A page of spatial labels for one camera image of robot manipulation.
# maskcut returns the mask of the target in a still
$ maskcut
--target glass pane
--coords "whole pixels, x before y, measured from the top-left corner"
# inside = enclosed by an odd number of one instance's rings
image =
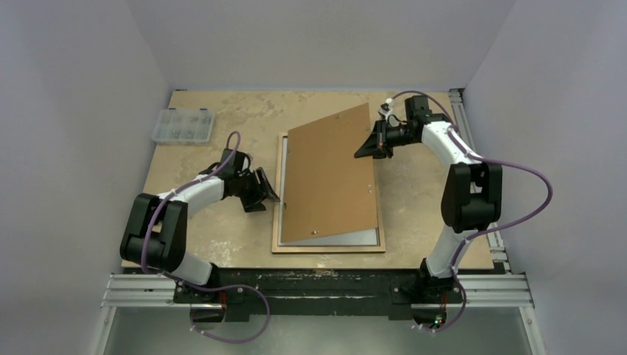
[[[220,323],[212,332],[241,338],[263,317]],[[189,331],[185,308],[118,309],[105,354],[531,354],[518,308],[470,308],[433,336],[387,317],[273,316],[260,338],[229,345]]]

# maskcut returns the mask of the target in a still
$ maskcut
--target black metal base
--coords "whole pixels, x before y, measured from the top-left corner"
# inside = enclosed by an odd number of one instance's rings
[[[140,272],[136,268],[125,273]],[[461,274],[503,274],[502,264],[493,270],[461,270]],[[413,310],[412,304],[461,303],[459,287],[452,279],[433,279],[420,269],[280,269],[214,267],[207,287],[250,285],[268,299],[273,315],[300,316],[386,316],[389,320],[411,320],[426,317],[424,310]],[[174,295],[174,303],[225,303],[226,322],[245,322],[254,314],[265,314],[259,297],[237,289],[206,294],[186,286]]]

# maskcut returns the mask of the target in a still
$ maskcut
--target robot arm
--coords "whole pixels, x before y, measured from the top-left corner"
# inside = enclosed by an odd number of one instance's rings
[[[221,163],[231,154],[224,149]],[[186,250],[187,220],[201,209],[229,196],[239,197],[245,212],[265,211],[262,201],[279,201],[263,168],[250,170],[251,159],[246,153],[235,152],[224,169],[216,176],[204,180],[215,163],[195,178],[199,183],[172,197],[162,209],[157,222],[160,231],[153,230],[148,245],[147,264],[166,271],[196,285],[206,285],[215,265],[202,260]],[[140,194],[135,198],[129,221],[120,246],[122,259],[139,264],[143,237],[157,205],[171,192],[158,195]]]
[[[449,168],[441,202],[445,226],[421,269],[431,278],[450,278],[453,275],[451,262],[460,243],[477,230],[486,230],[501,216],[502,168],[468,158],[468,152],[477,154],[457,136],[453,124],[446,121],[443,114],[429,110],[425,96],[417,95],[405,101],[407,120],[396,119],[397,126],[390,124],[390,117],[396,117],[391,103],[388,99],[382,105],[381,119],[375,122],[373,132],[357,150],[355,158],[391,158],[395,146],[423,143]],[[475,187],[481,190],[474,192]],[[467,244],[463,247],[454,267],[458,266],[467,247]]]

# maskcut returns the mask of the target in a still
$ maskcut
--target wooden table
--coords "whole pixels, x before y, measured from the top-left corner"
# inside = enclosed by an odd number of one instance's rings
[[[157,194],[190,181],[220,159],[233,130],[242,134],[240,150],[253,156],[253,167],[263,167],[274,183],[279,133],[365,102],[370,104],[374,122],[379,117],[379,105],[392,94],[175,91],[169,107],[216,112],[211,142],[208,146],[157,146],[144,191]],[[450,107],[447,93],[434,92],[433,96]],[[396,103],[397,112],[404,112],[403,99]],[[435,104],[430,107],[441,112]],[[266,212],[246,214],[237,198],[227,198],[198,212],[188,224],[187,248],[223,267],[417,268],[433,250],[442,230],[440,200],[447,168],[422,144],[396,148],[393,159],[376,160],[375,164],[387,244],[384,254],[272,254],[272,205],[267,204],[270,208]],[[492,268],[486,238],[472,243],[461,267]]]

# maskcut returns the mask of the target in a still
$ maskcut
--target white wall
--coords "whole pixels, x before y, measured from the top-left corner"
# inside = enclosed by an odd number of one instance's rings
[[[555,185],[505,231],[551,354],[627,354],[627,2],[517,0],[464,93],[478,149]],[[545,191],[506,172],[502,220]]]
[[[0,354],[86,354],[169,88],[123,0],[3,1],[0,48]]]
[[[186,89],[465,87],[514,0],[127,0]]]

